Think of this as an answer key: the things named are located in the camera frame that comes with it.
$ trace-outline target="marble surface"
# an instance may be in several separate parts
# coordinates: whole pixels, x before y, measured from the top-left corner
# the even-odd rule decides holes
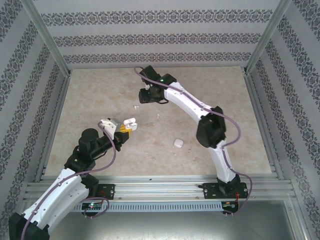
[[[271,173],[240,67],[174,67],[156,71],[171,74],[196,98],[221,107],[224,114],[238,122],[241,139],[228,147],[237,171]],[[57,176],[78,145],[82,131],[98,129],[97,123],[106,118],[136,118],[138,128],[117,152],[115,163],[94,175],[216,174],[208,150],[196,139],[197,124],[171,102],[140,104],[138,93],[143,87],[132,68],[73,70],[45,175]],[[228,121],[226,129],[229,142],[237,136],[237,130]],[[184,141],[182,148],[174,146],[177,138]],[[95,168],[108,164],[112,154],[109,150],[96,161]]]

